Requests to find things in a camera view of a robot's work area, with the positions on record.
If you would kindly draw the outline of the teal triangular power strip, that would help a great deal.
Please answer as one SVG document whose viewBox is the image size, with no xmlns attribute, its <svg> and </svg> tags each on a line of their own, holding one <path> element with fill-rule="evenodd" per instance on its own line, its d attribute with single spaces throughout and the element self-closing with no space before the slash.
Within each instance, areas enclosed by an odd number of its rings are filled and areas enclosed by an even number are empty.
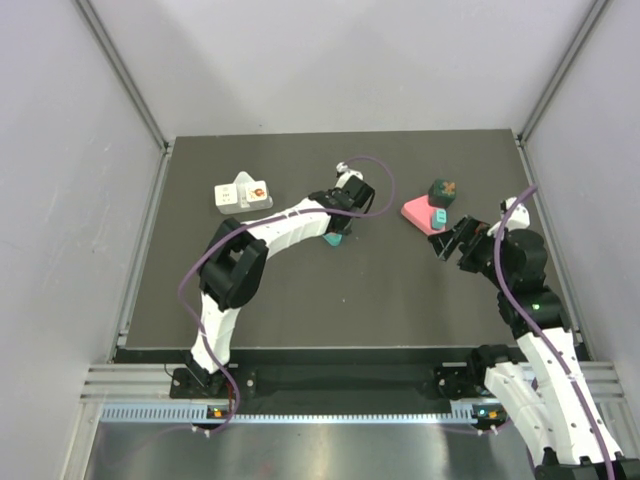
<svg viewBox="0 0 640 480">
<path fill-rule="evenodd" d="M 323 239 L 332 247 L 338 247 L 343 239 L 342 234 L 338 233 L 327 233 L 323 236 Z"/>
</svg>

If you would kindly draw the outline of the teal small cube plug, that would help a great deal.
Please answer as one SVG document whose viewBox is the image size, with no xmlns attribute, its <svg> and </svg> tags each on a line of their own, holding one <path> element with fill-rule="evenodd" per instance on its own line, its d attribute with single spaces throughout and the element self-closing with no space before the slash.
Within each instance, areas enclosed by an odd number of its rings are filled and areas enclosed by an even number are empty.
<svg viewBox="0 0 640 480">
<path fill-rule="evenodd" d="M 444 230 L 446 228 L 447 220 L 447 211 L 445 209 L 437 208 L 431 215 L 431 228 L 434 231 Z"/>
</svg>

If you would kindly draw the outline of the pink triangular power strip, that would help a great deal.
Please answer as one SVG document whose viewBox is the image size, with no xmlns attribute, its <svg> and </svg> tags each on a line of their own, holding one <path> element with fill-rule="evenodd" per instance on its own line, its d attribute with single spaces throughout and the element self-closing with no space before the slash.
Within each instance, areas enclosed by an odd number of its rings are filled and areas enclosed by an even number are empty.
<svg viewBox="0 0 640 480">
<path fill-rule="evenodd" d="M 431 215 L 437 209 L 428 204 L 427 195 L 407 201 L 401 209 L 402 216 L 425 235 L 433 235 L 445 231 L 434 231 L 431 228 Z"/>
</svg>

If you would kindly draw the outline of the dark green cube plug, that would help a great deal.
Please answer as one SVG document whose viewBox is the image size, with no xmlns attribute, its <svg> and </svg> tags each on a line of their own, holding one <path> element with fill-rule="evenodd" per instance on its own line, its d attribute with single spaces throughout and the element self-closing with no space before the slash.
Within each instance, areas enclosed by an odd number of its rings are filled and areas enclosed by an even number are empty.
<svg viewBox="0 0 640 480">
<path fill-rule="evenodd" d="M 428 204 L 434 208 L 447 209 L 455 201 L 456 183 L 445 179 L 436 179 L 430 186 L 427 197 Z"/>
</svg>

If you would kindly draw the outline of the white tiger cube plug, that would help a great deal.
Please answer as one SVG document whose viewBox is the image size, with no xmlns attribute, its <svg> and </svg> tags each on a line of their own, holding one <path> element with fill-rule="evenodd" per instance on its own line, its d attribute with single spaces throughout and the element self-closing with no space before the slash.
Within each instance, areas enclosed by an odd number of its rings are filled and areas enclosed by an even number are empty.
<svg viewBox="0 0 640 480">
<path fill-rule="evenodd" d="M 245 198 L 248 205 L 269 205 L 272 201 L 265 181 L 253 181 L 244 184 Z"/>
</svg>

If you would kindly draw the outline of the white triangular power strip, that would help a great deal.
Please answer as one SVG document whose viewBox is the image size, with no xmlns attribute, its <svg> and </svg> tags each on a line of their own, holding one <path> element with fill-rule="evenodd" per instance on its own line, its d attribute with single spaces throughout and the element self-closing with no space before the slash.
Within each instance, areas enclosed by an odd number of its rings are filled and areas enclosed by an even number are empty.
<svg viewBox="0 0 640 480">
<path fill-rule="evenodd" d="M 240 171 L 234 181 L 215 185 L 214 204 L 224 215 L 234 215 L 273 207 L 273 198 L 264 180 L 255 180 L 246 171 Z"/>
</svg>

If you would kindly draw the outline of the plain white cube socket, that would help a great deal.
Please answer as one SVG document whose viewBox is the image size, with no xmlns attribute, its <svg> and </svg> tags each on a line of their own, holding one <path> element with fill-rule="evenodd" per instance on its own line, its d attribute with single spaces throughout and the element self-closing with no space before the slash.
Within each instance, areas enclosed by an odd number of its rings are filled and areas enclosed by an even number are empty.
<svg viewBox="0 0 640 480">
<path fill-rule="evenodd" d="M 236 207 L 239 204 L 237 185 L 235 183 L 215 185 L 214 204 L 219 209 Z"/>
</svg>

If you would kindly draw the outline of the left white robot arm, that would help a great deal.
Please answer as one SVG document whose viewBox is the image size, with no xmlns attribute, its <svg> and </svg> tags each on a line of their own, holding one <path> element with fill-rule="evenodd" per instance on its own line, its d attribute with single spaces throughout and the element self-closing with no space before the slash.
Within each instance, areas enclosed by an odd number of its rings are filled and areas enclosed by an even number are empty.
<svg viewBox="0 0 640 480">
<path fill-rule="evenodd" d="M 197 269 L 201 298 L 198 335 L 186 366 L 192 384 L 205 396 L 226 387 L 222 366 L 230 360 L 236 320 L 257 293 L 266 262 L 302 241 L 343 234 L 356 214 L 367 214 L 375 189 L 357 174 L 344 174 L 336 186 L 309 194 L 293 207 L 257 221 L 225 220 Z"/>
</svg>

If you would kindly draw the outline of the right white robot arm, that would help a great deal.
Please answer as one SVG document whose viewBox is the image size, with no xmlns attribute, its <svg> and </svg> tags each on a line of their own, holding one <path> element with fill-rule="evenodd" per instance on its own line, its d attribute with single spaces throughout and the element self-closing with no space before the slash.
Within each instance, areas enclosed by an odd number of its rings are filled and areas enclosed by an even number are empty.
<svg viewBox="0 0 640 480">
<path fill-rule="evenodd" d="M 496 229 L 470 216 L 429 236 L 437 257 L 460 251 L 458 267 L 498 290 L 499 314 L 534 377 L 505 345 L 482 345 L 467 360 L 467 384 L 493 395 L 524 440 L 537 479 L 636 479 L 627 456 L 599 415 L 581 370 L 563 304 L 546 284 L 547 250 L 528 229 Z"/>
</svg>

